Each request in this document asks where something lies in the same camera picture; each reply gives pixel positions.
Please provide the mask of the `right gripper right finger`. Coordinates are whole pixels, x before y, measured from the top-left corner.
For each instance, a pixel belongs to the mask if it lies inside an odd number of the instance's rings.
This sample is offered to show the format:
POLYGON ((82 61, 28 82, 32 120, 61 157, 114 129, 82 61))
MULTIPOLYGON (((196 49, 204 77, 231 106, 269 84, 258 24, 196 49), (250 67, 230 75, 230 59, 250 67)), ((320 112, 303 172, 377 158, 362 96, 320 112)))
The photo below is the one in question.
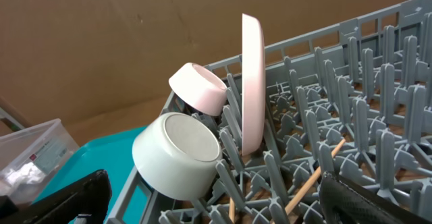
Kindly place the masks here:
POLYGON ((327 223, 431 224, 332 171, 322 174, 319 202, 327 223))

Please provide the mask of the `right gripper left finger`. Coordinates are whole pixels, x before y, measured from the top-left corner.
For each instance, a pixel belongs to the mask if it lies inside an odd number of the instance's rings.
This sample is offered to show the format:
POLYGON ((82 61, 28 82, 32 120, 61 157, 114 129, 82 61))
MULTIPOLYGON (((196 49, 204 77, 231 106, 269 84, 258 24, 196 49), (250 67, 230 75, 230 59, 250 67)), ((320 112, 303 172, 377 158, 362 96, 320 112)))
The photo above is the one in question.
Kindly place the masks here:
POLYGON ((108 173, 96 170, 53 194, 19 209, 1 197, 2 223, 103 223, 112 190, 108 173))

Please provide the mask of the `wooden chopstick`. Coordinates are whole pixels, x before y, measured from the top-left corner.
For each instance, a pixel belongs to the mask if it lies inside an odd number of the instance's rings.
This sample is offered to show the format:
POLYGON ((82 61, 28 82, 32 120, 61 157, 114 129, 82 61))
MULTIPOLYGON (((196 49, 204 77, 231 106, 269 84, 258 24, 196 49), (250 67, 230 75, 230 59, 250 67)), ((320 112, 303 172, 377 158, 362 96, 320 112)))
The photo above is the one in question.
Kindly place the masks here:
POLYGON ((229 200, 229 219, 231 220, 232 223, 235 222, 235 216, 236 216, 235 203, 234 203, 234 200, 232 198, 230 198, 230 200, 229 200))
POLYGON ((305 184, 300 188, 297 194, 291 199, 291 201, 285 207, 285 216, 288 215, 298 206, 300 201, 305 197, 306 193, 315 184, 318 178, 321 176, 322 170, 329 170, 333 167, 333 158, 343 147, 346 142, 345 138, 342 138, 336 147, 330 151, 330 148, 326 144, 322 144, 319 147, 319 167, 316 171, 308 178, 305 184))

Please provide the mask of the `white napkin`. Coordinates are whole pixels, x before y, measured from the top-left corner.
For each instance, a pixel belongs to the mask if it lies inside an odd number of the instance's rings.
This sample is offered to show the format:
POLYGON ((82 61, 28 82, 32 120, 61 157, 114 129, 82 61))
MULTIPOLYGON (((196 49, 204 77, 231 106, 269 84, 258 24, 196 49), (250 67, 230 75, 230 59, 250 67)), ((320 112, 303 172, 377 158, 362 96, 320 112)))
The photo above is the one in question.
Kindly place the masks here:
POLYGON ((11 186, 37 184, 44 178, 45 174, 33 162, 24 164, 18 170, 10 169, 5 176, 6 182, 11 186))

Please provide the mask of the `grey shallow bowl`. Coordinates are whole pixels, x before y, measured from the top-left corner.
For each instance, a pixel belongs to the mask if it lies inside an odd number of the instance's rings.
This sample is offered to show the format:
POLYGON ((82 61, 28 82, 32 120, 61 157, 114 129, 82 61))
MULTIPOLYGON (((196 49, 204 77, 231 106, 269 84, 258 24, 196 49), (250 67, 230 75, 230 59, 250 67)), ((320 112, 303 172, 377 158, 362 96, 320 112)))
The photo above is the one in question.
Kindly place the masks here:
POLYGON ((156 191, 176 200, 194 200, 211 187, 222 149, 199 120, 171 112, 139 133, 132 158, 143 180, 156 191))

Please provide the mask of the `pink bowl with rice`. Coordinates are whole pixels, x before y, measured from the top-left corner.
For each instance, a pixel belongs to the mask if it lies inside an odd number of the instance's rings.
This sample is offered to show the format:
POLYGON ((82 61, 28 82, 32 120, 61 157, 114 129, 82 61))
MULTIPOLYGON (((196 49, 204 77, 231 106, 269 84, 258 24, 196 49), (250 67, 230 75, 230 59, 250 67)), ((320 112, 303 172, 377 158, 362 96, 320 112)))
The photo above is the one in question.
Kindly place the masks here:
POLYGON ((169 80, 171 89, 194 109, 218 116, 227 100, 227 86, 197 63, 185 63, 169 80))

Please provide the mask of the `large white plate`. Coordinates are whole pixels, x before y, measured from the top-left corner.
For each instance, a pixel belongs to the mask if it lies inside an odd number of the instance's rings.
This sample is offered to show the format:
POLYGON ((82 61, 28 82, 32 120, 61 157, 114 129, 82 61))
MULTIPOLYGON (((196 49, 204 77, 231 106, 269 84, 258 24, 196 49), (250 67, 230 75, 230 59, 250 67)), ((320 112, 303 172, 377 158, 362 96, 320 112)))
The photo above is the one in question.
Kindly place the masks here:
POLYGON ((265 52, 260 22, 242 15, 242 154, 256 151, 265 123, 265 52))

